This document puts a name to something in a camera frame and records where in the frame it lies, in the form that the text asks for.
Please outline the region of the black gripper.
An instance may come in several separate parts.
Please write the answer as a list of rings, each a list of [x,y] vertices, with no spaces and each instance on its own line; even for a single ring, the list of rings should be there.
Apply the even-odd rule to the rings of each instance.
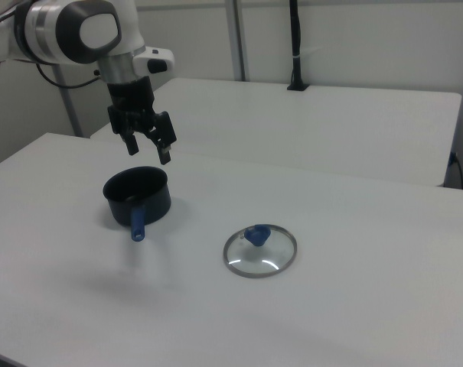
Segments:
[[[139,152],[135,132],[150,139],[158,151],[162,165],[171,161],[171,145],[177,136],[167,112],[155,113],[151,80],[144,76],[125,84],[108,84],[112,105],[108,107],[109,120],[114,134],[121,135],[129,155]]]

